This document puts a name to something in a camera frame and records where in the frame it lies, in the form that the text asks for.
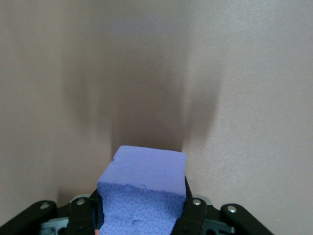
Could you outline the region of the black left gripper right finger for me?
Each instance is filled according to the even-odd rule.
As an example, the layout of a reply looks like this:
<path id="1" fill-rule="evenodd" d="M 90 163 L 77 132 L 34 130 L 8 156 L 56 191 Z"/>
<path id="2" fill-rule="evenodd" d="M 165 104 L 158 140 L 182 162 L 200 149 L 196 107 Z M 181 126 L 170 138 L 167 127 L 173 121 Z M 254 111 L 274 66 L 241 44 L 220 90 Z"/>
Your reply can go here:
<path id="1" fill-rule="evenodd" d="M 271 231 L 239 204 L 215 208 L 194 197 L 187 178 L 182 179 L 186 199 L 171 235 L 271 235 Z"/>

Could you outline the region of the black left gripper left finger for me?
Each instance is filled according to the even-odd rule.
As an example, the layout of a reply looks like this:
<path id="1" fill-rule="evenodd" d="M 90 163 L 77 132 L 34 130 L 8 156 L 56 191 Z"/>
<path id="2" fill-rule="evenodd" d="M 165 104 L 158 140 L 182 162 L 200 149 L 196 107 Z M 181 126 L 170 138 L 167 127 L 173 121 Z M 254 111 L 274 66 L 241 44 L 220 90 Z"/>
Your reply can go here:
<path id="1" fill-rule="evenodd" d="M 80 195 L 62 207 L 38 201 L 0 226 L 0 235 L 99 235 L 98 198 Z"/>

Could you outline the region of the purple foam cube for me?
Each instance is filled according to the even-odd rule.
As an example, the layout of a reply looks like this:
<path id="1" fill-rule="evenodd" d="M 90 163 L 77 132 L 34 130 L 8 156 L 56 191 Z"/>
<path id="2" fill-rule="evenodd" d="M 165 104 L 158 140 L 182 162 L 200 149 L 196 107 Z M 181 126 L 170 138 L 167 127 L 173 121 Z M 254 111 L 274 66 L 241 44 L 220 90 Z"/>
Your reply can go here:
<path id="1" fill-rule="evenodd" d="M 97 182 L 99 235 L 170 235 L 186 200 L 186 155 L 121 146 Z"/>

